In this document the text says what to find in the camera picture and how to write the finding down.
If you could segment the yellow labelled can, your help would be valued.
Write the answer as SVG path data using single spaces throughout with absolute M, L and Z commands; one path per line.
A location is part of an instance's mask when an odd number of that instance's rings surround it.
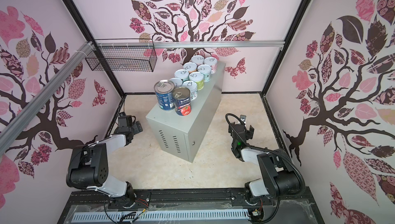
M 169 81 L 174 84 L 175 88 L 181 87 L 183 84 L 183 81 L 179 78 L 171 78 Z

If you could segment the small light blue can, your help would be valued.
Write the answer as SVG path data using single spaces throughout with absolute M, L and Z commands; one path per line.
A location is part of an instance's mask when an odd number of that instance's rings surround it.
M 174 76 L 175 78 L 180 79 L 183 83 L 189 80 L 189 72 L 184 69 L 175 71 Z

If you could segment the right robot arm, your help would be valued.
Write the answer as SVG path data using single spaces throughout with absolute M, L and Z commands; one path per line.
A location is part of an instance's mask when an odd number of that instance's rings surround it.
M 306 183 L 300 171 L 282 149 L 271 150 L 247 143 L 253 137 L 253 127 L 249 130 L 243 124 L 229 124 L 232 137 L 231 151 L 242 162 L 259 166 L 261 178 L 245 184 L 246 199 L 250 203 L 262 197 L 278 198 L 299 196 L 306 190 Z

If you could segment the black right corner post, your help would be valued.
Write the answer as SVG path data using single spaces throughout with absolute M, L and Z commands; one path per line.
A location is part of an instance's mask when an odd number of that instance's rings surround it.
M 296 14 L 291 22 L 291 25 L 288 29 L 288 32 L 285 36 L 285 43 L 282 49 L 279 51 L 276 59 L 274 60 L 274 63 L 272 65 L 272 68 L 269 72 L 268 78 L 266 80 L 266 83 L 263 87 L 263 90 L 261 91 L 261 96 L 265 97 L 274 81 L 274 78 L 280 69 L 281 63 L 286 55 L 286 52 L 288 51 L 289 47 L 291 46 L 291 43 L 293 41 L 293 38 L 302 22 L 302 19 L 310 5 L 312 0 L 301 0 L 298 9 L 296 11 Z

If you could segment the grey teal can front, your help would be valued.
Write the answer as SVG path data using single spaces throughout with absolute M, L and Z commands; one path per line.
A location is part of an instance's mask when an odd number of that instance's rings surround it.
M 198 66 L 197 71 L 204 76 L 205 83 L 211 80 L 211 66 L 207 64 L 201 64 Z

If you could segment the green labelled can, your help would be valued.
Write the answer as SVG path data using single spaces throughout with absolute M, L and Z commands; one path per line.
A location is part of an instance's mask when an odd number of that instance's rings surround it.
M 197 85 L 197 90 L 200 91 L 204 88 L 204 75 L 200 72 L 192 72 L 189 74 L 189 80 Z

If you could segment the pink white labelled can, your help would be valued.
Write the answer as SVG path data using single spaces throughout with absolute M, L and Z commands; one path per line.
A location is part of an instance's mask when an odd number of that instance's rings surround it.
M 204 63 L 211 67 L 211 73 L 215 74 L 217 71 L 218 60 L 215 57 L 207 57 L 204 59 Z

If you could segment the brown labelled can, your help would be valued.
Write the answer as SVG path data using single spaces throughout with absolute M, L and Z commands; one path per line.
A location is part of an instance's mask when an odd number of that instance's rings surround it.
M 175 111 L 179 116 L 187 116 L 191 113 L 190 90 L 186 87 L 178 87 L 172 91 Z

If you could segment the tall blue labelled can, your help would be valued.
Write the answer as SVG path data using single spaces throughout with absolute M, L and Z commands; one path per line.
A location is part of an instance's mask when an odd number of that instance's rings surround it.
M 174 88 L 174 83 L 169 80 L 161 80 L 154 85 L 158 105 L 164 111 L 174 109 L 174 101 L 172 97 L 172 91 Z

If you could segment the left aluminium rail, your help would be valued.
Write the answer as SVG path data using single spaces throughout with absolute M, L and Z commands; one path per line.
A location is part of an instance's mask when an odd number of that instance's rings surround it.
M 84 43 L 60 71 L 41 89 L 41 91 L 23 108 L 22 112 L 11 121 L 1 133 L 1 154 L 17 139 L 31 120 L 39 113 L 41 108 L 52 97 L 55 91 L 71 75 L 72 71 L 94 49 L 93 43 Z

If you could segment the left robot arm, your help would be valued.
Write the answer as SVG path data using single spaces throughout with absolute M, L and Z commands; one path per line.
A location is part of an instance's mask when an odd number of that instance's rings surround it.
M 113 202 L 113 208 L 129 209 L 135 205 L 136 194 L 127 181 L 110 174 L 108 156 L 130 144 L 134 135 L 143 131 L 139 121 L 132 126 L 116 128 L 108 138 L 73 149 L 66 183 L 70 188 L 103 193 Z

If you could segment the orange labelled can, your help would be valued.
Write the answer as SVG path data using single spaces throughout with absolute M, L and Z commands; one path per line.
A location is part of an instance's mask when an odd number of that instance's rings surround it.
M 183 65 L 183 69 L 188 71 L 189 73 L 193 73 L 197 71 L 197 64 L 194 62 L 187 62 Z

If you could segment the aluminium rail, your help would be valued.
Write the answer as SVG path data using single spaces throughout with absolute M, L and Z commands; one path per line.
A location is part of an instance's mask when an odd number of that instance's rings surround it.
M 206 41 L 206 42 L 109 42 L 98 43 L 99 47 L 153 47 L 155 49 L 172 48 L 283 48 L 284 41 Z
M 11 121 L 1 133 L 1 154 L 17 139 L 31 120 L 39 113 L 41 108 L 52 97 L 55 91 L 71 75 L 72 71 L 94 49 L 93 43 L 84 43 L 60 71 L 41 89 L 41 91 L 23 108 L 22 112 Z

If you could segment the black corner frame post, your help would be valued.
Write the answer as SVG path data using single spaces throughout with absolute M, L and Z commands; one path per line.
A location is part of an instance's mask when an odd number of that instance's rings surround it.
M 114 73 L 110 70 L 110 66 L 108 65 L 107 61 L 105 60 L 102 51 L 98 48 L 96 40 L 92 36 L 88 26 L 86 25 L 83 17 L 81 16 L 77 6 L 75 5 L 73 0 L 62 0 L 66 8 L 68 9 L 70 15 L 74 19 L 75 23 L 77 24 L 78 28 L 80 29 L 81 33 L 83 34 L 84 38 L 91 42 L 94 47 L 94 53 L 96 54 L 99 63 L 102 65 L 104 71 L 106 72 L 107 76 L 109 77 L 111 83 L 113 84 L 115 90 L 119 94 L 121 98 L 126 96 L 125 92 L 123 91 L 120 83 L 118 82 L 117 78 L 115 77 Z

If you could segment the grey metal cabinet box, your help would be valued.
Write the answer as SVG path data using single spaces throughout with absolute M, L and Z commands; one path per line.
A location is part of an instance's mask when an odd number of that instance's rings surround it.
M 169 154 L 193 162 L 221 102 L 226 63 L 218 62 L 211 81 L 197 92 L 191 102 L 191 114 L 180 116 L 155 105 L 146 115 L 161 149 Z

